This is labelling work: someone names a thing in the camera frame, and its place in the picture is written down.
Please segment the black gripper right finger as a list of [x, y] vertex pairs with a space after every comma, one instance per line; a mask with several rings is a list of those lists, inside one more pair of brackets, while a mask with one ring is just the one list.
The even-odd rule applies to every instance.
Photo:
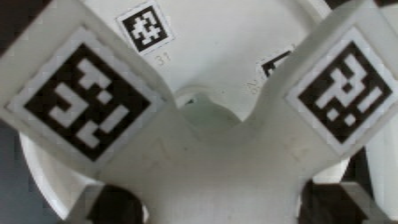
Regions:
[[391, 218], [355, 182], [309, 182], [300, 199], [299, 224], [391, 224]]

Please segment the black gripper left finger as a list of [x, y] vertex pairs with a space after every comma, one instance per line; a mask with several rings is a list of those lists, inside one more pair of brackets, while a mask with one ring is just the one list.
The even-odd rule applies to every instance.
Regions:
[[87, 185], [64, 224], [144, 224], [142, 203], [133, 193], [116, 185]]

